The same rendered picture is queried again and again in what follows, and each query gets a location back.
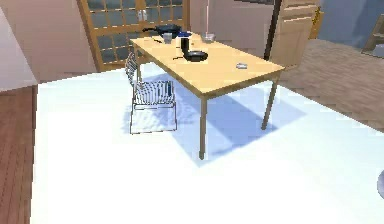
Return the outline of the wooden glass-pane cabinet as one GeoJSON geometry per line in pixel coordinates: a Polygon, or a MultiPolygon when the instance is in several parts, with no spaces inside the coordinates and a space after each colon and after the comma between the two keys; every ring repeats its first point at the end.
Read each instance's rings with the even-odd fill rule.
{"type": "Polygon", "coordinates": [[[177,24],[190,29],[191,0],[76,0],[97,71],[123,66],[132,39],[152,36],[143,28],[177,24]],[[147,11],[140,21],[139,10],[147,11]]]}

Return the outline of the grey round object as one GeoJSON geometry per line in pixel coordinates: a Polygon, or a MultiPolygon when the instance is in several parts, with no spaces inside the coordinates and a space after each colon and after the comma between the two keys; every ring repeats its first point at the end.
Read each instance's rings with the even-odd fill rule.
{"type": "Polygon", "coordinates": [[[384,199],[384,170],[380,173],[377,179],[377,192],[384,199]]]}

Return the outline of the light wooden door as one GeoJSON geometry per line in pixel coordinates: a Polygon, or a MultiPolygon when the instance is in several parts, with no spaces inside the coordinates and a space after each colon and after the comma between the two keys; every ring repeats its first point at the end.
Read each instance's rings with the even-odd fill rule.
{"type": "Polygon", "coordinates": [[[302,60],[320,0],[281,0],[269,60],[286,69],[302,60]]]}

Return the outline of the light wooden table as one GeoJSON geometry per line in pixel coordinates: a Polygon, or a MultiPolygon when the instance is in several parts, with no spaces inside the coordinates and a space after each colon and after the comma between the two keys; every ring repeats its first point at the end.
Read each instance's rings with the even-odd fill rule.
{"type": "Polygon", "coordinates": [[[179,44],[177,39],[170,44],[159,43],[155,37],[132,41],[136,54],[158,65],[201,100],[200,158],[205,157],[207,101],[210,99],[270,80],[272,87],[261,125],[262,129],[267,127],[283,66],[217,41],[204,43],[198,34],[190,37],[190,47],[206,52],[208,58],[202,62],[188,62],[181,57],[179,44]],[[247,64],[247,69],[237,69],[238,63],[247,64]]]}

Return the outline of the wooden shelf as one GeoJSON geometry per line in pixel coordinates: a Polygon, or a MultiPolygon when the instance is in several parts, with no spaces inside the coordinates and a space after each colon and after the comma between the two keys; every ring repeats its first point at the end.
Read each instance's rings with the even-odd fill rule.
{"type": "Polygon", "coordinates": [[[379,44],[384,44],[384,14],[381,14],[378,17],[376,24],[365,43],[365,46],[362,48],[361,53],[374,56],[373,51],[379,44]]]}

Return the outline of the black round pan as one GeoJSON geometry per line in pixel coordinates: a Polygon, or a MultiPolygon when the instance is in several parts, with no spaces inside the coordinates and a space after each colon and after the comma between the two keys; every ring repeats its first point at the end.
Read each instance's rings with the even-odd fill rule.
{"type": "Polygon", "coordinates": [[[184,52],[181,57],[189,62],[201,62],[205,61],[208,58],[208,54],[203,51],[194,50],[184,52]]]}

